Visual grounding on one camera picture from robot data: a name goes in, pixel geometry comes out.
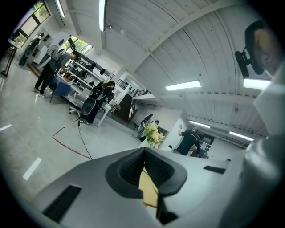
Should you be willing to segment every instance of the flower bouquet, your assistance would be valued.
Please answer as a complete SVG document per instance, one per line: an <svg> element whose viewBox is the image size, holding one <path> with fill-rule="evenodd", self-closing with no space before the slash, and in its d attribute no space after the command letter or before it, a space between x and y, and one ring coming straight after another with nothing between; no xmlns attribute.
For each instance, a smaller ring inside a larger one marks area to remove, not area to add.
<svg viewBox="0 0 285 228"><path fill-rule="evenodd" d="M152 148L158 148L164 140L163 134L157 131L155 123L150 123L145 126L145 130L142 133L142 137L143 136L146 137L148 144Z"/></svg>

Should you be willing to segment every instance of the power cord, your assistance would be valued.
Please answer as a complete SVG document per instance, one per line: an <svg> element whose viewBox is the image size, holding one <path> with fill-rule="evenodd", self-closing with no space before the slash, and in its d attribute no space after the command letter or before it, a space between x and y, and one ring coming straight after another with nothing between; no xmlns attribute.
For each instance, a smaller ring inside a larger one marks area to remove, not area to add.
<svg viewBox="0 0 285 228"><path fill-rule="evenodd" d="M80 129L79 129L79 126L80 126L80 120L78 120L78 122L77 122L77 126L78 126L78 131L79 131L79 134L80 134L81 140L82 140L82 142L83 142L83 144L84 144L84 146L85 146L85 149L86 149L87 153L89 154L89 156L90 156L91 160L93 160L93 159L92 159L92 157L91 157L91 155L90 155L90 153L89 153L89 151L87 150L87 147L86 147L86 145L85 145L85 143L84 143L84 140L83 140L83 138L82 138L82 135L81 135L81 133L80 133Z"/></svg>

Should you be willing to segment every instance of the blue cloth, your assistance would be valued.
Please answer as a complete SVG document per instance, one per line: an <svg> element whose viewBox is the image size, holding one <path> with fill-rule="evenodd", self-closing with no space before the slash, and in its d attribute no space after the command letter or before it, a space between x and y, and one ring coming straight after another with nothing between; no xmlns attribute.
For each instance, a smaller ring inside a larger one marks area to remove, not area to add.
<svg viewBox="0 0 285 228"><path fill-rule="evenodd" d="M53 77L49 84L55 86L53 96L67 96L69 94L70 85L60 77Z"/></svg>

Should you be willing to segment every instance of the linear light fixture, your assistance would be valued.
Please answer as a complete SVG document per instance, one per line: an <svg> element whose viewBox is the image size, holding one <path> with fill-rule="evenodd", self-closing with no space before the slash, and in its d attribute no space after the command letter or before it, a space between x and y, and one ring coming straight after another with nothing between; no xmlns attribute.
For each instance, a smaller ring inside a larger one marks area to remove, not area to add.
<svg viewBox="0 0 285 228"><path fill-rule="evenodd" d="M206 125L206 124L202 124L202 123L198 123L198 122L195 122L195 121L192 121L192 120L189 120L190 123L194 123L194 124L197 124L197 125L200 125L200 126L203 126L203 127L206 127L206 128L210 128L209 125Z"/></svg>
<svg viewBox="0 0 285 228"><path fill-rule="evenodd" d="M65 17L65 14L63 12L60 0L57 0L57 6L58 6L58 9L59 9L59 12L61 12L61 16Z"/></svg>
<svg viewBox="0 0 285 228"><path fill-rule="evenodd" d="M201 87L199 81L191 81L191 82L181 83L177 85L170 85L170 86L166 86L165 88L168 91L170 91L170 90L180 90L180 89L196 88L196 87Z"/></svg>
<svg viewBox="0 0 285 228"><path fill-rule="evenodd" d="M269 80L245 78L244 79L244 88L264 90L267 86L269 86L270 83L271 83L271 81L269 81Z"/></svg>
<svg viewBox="0 0 285 228"><path fill-rule="evenodd" d="M102 32L105 31L106 2L107 0L99 0L99 28Z"/></svg>
<svg viewBox="0 0 285 228"><path fill-rule="evenodd" d="M253 138L247 137L247 136L242 135L242 134L238 134L238 133L233 132L233 131L230 131L230 134L235 135L235 136L240 137L240 138L244 138L244 139L246 139L248 141L253 141Z"/></svg>

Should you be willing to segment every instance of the shoe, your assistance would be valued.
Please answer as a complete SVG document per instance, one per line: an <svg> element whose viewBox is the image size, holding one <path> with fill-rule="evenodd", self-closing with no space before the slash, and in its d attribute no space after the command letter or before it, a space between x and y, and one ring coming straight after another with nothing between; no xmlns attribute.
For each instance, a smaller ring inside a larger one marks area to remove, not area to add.
<svg viewBox="0 0 285 228"><path fill-rule="evenodd" d="M38 95L38 97L41 97L41 98L44 98L44 99L47 98L44 94L41 94L41 93L38 93L37 95Z"/></svg>
<svg viewBox="0 0 285 228"><path fill-rule="evenodd" d="M39 93L39 92L40 92L40 90L39 90L39 89L37 89L37 88L35 88L35 87L32 89L32 91L37 92L37 93Z"/></svg>

